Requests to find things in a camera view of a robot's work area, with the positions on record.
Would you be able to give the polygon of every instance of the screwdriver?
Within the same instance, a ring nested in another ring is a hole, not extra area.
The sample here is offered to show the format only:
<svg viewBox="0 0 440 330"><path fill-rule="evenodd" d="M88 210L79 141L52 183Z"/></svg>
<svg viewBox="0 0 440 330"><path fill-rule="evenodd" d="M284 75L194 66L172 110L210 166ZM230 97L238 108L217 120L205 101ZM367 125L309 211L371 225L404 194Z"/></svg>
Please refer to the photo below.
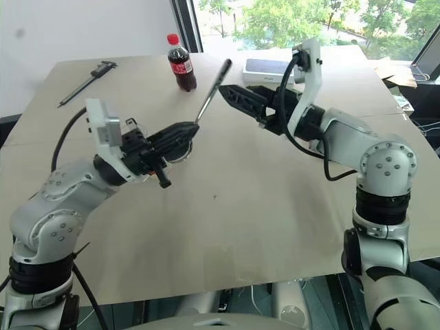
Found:
<svg viewBox="0 0 440 330"><path fill-rule="evenodd" d="M204 115L206 108L211 103L212 98L214 97L216 92L219 90L219 87L220 87L221 83L223 82L223 80L225 79L225 76L226 76L227 72L229 71L229 69L231 68L231 66L232 66L232 61L229 58L223 62L222 66L220 68L220 72L219 72L219 74L217 74L217 77L214 80L214 85L211 87L211 90L209 91L208 96L206 96L205 102L201 106L200 112L194 121L195 124L197 124L199 122L200 118Z"/></svg>

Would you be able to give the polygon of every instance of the tree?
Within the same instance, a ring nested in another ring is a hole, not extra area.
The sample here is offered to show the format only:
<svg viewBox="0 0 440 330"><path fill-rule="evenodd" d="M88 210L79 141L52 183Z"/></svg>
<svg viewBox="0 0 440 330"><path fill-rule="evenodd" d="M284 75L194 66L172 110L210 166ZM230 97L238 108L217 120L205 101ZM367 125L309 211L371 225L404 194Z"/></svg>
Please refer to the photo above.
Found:
<svg viewBox="0 0 440 330"><path fill-rule="evenodd" d="M339 13L341 19L347 15L350 9L355 12L360 9L360 0L324 0L324 6L330 9L329 18L327 19L327 29L330 29L331 21L333 20L335 14Z"/></svg>
<svg viewBox="0 0 440 330"><path fill-rule="evenodd" d="M258 50L286 48L319 35L323 19L319 0L256 0L243 9L243 31L235 35Z"/></svg>
<svg viewBox="0 0 440 330"><path fill-rule="evenodd" d="M199 2L200 10L208 9L212 14L220 15L220 26L221 28L216 28L218 32L221 34L221 38L226 36L225 30L223 28L223 13L230 14L232 8L226 4L226 0L200 0Z"/></svg>
<svg viewBox="0 0 440 330"><path fill-rule="evenodd" d="M440 23L440 1L418 0L406 20L406 31L413 39L425 43Z"/></svg>
<svg viewBox="0 0 440 330"><path fill-rule="evenodd" d="M412 61L424 43L407 36L377 38L368 49L363 49L369 59L390 56L392 60Z"/></svg>
<svg viewBox="0 0 440 330"><path fill-rule="evenodd" d="M366 24L366 47L374 39L396 32L402 19L407 16L403 0L369 0L366 12L362 15Z"/></svg>

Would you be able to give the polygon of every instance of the red bottle cap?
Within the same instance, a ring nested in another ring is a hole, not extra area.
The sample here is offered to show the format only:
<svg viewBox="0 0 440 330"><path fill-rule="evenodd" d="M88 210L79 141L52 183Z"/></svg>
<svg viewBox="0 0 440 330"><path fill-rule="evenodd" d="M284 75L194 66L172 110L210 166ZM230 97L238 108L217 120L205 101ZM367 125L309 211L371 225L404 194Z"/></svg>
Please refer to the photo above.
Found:
<svg viewBox="0 0 440 330"><path fill-rule="evenodd" d="M170 45L179 45L179 36L176 33L169 34L166 38Z"/></svg>

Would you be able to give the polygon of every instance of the cola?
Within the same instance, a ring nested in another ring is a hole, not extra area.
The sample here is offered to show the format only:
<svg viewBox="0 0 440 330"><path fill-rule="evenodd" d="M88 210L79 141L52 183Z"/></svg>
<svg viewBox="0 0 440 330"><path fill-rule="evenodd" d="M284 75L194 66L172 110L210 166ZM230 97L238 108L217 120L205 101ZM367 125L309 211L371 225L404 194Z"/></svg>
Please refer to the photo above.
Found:
<svg viewBox="0 0 440 330"><path fill-rule="evenodd" d="M168 43L172 46L168 52L168 60L176 76L177 84L185 91L195 89L197 87L197 80L194 75L190 53L180 45L178 35L169 34L167 39Z"/></svg>

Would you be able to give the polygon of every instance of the table surface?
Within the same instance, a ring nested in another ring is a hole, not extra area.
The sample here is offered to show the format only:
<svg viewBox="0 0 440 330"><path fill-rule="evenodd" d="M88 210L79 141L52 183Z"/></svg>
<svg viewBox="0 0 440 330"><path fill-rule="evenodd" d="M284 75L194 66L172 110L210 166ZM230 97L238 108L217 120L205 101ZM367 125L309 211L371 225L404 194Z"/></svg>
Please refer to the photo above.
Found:
<svg viewBox="0 0 440 330"><path fill-rule="evenodd" d="M288 60L289 52L231 54L234 65L225 84L244 85L241 70L247 57ZM440 184L437 156L358 47L323 47L322 58L317 105L362 117L378 133L400 134L416 150L420 168L409 208L411 258L439 255L437 198L430 193ZM97 60L57 64L37 92L1 149L3 228L49 175L55 143L85 98L109 101L121 120L134 117L154 133L197 115L224 58L192 55L198 88L190 93L179 90L165 56L114 61L116 69L60 109L59 100L89 75ZM80 120L58 165L93 154L87 126ZM331 165L334 175L344 170ZM192 155L172 165L168 174L171 187L160 188L154 177L126 184L89 217L77 247L91 245L77 264L100 304L342 271L355 176L328 182L320 160L258 128L220 95L201 121ZM0 278L7 274L11 245L9 231L0 231ZM78 284L75 291L86 305Z"/></svg>

